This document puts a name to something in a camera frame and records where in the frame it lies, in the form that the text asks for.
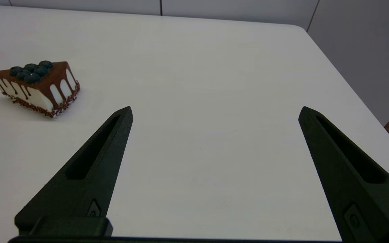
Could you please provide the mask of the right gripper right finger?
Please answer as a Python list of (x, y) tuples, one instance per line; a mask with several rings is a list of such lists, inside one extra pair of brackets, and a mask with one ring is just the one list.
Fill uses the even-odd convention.
[(389, 242), (389, 173), (320, 112), (299, 114), (343, 242)]

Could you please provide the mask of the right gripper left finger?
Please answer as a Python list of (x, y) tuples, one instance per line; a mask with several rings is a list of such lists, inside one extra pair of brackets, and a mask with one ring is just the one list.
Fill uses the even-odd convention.
[(15, 216), (20, 236), (107, 237), (106, 217), (133, 123), (114, 112)]

